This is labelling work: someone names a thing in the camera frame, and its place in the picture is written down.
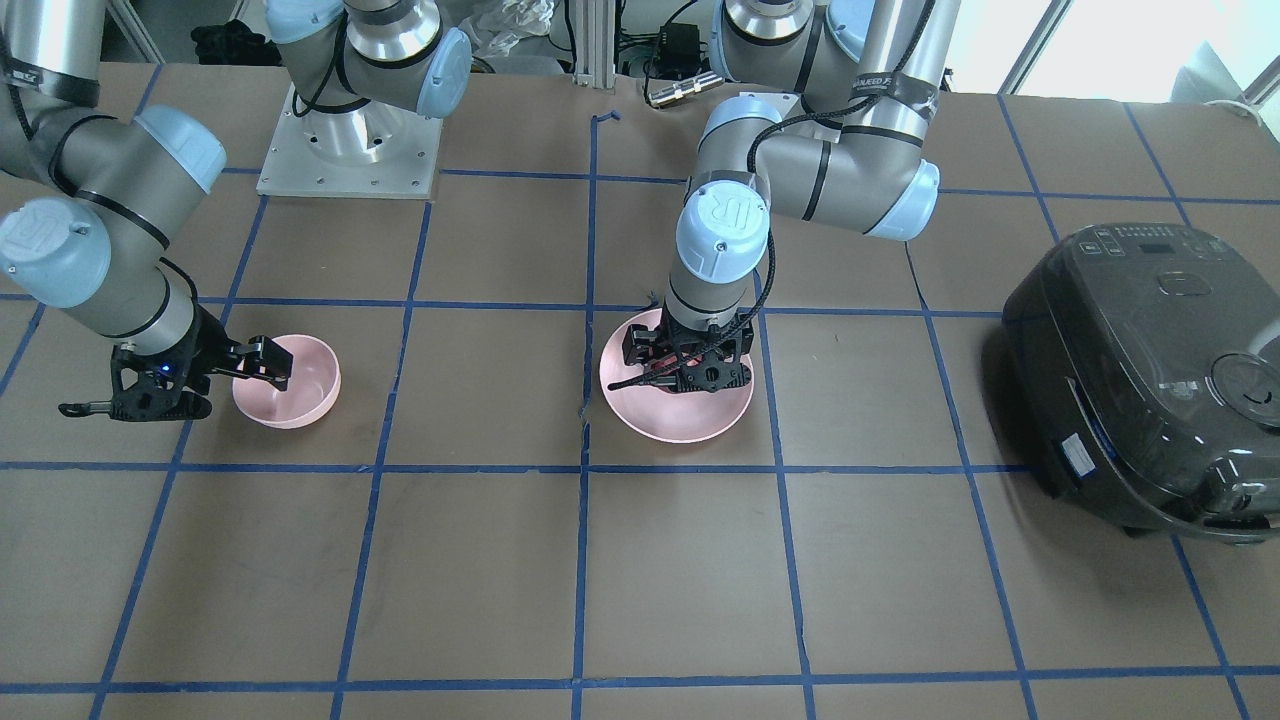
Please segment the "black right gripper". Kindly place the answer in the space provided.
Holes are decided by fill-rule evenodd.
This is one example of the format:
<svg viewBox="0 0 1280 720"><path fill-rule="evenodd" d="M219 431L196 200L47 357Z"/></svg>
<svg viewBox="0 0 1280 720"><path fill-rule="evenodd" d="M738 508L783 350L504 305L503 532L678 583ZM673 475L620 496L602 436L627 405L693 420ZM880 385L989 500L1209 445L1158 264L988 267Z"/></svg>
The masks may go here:
<svg viewBox="0 0 1280 720"><path fill-rule="evenodd" d="M67 418L106 415L118 421L202 420L212 411L210 375L236 372L241 379L268 382L285 392L293 355L270 337L241 345L221 323L197 305L191 328L169 350L141 355L115 348L111 355L110 401L59 404Z"/></svg>

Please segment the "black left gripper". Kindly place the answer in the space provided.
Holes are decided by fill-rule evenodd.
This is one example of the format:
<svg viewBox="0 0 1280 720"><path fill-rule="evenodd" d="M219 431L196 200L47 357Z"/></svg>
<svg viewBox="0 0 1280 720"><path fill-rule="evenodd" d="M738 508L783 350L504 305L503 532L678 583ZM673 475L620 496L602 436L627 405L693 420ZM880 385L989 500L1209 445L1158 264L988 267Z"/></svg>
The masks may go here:
<svg viewBox="0 0 1280 720"><path fill-rule="evenodd" d="M623 364L640 365L643 374L605 388L655 387L676 395L742 388L753 378L746 368L751 346L748 318L736 318L724 329L712 324L708 331L694 331L669 318L659 319L654 329L632 323L623 333Z"/></svg>

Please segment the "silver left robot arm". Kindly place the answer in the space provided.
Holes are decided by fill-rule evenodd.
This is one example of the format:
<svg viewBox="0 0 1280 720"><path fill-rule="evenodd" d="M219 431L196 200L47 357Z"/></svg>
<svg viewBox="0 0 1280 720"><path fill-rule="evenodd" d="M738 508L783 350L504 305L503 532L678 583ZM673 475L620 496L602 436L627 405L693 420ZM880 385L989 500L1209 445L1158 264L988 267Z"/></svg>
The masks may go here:
<svg viewBox="0 0 1280 720"><path fill-rule="evenodd" d="M609 389L739 388L753 319L745 296L776 264L773 217L872 237L916 237L940 169L923 158L956 1L719 1L708 55L726 79L795 95L791 111L737 96L710 114L675 232L655 328L628 327L616 357L636 366Z"/></svg>

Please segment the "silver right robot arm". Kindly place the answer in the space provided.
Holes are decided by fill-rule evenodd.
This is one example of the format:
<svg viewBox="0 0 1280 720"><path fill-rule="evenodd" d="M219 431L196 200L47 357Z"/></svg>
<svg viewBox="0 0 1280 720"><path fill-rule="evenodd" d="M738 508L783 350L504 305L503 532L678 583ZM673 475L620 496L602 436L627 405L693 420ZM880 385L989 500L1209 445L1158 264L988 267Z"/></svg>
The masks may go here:
<svg viewBox="0 0 1280 720"><path fill-rule="evenodd" d="M311 126L367 106L448 117L463 97L470 37L434 1L270 1L271 40ZM166 105L131 120L99 110L101 1L3 5L3 172L51 190L3 218L3 274L111 342L111 395L68 418L206 418L214 375L296 401L296 421L334 393L280 340L233 340L166 259L227 167L218 137Z"/></svg>

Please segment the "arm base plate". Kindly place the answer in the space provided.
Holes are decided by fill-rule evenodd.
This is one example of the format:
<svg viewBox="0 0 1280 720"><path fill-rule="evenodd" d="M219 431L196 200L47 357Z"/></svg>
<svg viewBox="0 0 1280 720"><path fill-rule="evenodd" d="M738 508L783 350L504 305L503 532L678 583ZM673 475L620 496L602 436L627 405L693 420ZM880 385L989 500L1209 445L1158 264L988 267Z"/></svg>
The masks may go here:
<svg viewBox="0 0 1280 720"><path fill-rule="evenodd" d="M311 199L429 200L443 120L381 102L296 117L293 91L262 161L257 191Z"/></svg>

